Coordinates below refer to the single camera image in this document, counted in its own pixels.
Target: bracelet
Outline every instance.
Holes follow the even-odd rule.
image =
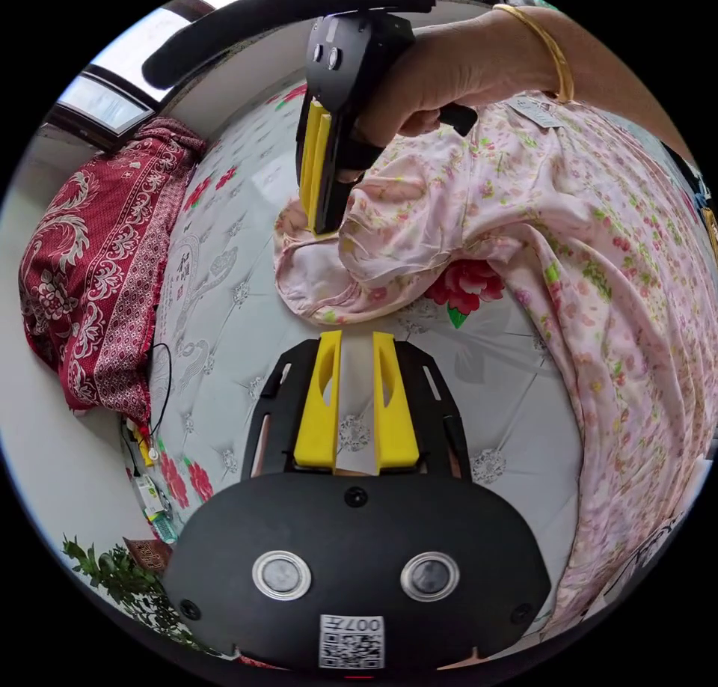
[[[568,103],[574,99],[574,77],[571,74],[571,68],[568,66],[563,51],[559,48],[559,44],[553,40],[551,35],[539,26],[536,21],[529,18],[521,9],[507,4],[495,4],[492,8],[510,13],[528,26],[545,44],[553,62],[556,64],[556,72],[559,74],[559,92],[558,94],[550,94],[557,103]]]

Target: mattress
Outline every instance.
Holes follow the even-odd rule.
[[[221,131],[198,165],[171,235],[150,374],[162,460],[150,474],[177,532],[240,476],[254,404],[280,354],[320,328],[274,288],[271,233],[297,192],[300,81],[260,97]],[[505,498],[538,541],[552,591],[571,551],[582,447],[564,385],[521,306],[504,290],[459,328],[423,297],[344,331],[337,464],[372,471],[371,334],[391,332],[436,361],[461,410],[475,482]]]

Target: black handle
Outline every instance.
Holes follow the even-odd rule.
[[[462,138],[469,135],[478,117],[476,111],[458,103],[447,103],[439,111],[439,121],[452,126]]]
[[[180,29],[142,65],[155,88],[181,83],[239,41],[263,31],[327,14],[385,10],[429,13],[436,0],[238,0]]]

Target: human hand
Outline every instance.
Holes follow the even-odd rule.
[[[357,138],[387,146],[439,127],[439,109],[484,106],[528,90],[555,90],[556,71],[531,31],[503,11],[417,29],[355,124]],[[351,182],[359,171],[340,171]]]

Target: pillow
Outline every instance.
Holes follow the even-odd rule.
[[[103,405],[147,425],[144,368],[169,236],[205,142],[158,117],[62,186],[19,268],[25,336],[73,410]]]

